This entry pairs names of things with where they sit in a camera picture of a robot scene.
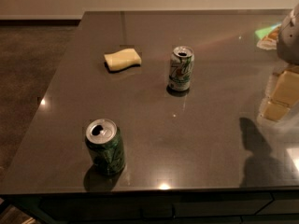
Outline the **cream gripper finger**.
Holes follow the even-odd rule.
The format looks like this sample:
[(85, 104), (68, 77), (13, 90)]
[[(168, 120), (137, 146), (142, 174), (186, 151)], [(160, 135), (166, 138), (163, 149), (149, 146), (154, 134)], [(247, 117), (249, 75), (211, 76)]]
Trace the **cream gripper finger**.
[(298, 102), (299, 66), (287, 65), (276, 69), (265, 89), (265, 97), (261, 103), (261, 116), (271, 121), (280, 121)]

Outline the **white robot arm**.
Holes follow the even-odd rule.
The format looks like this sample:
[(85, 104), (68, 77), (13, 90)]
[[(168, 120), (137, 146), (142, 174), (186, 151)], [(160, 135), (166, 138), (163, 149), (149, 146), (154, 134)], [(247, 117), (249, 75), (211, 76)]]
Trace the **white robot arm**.
[(265, 119), (280, 121), (299, 102), (299, 4), (258, 41), (257, 47), (275, 49), (280, 60), (287, 63), (269, 78), (260, 108)]

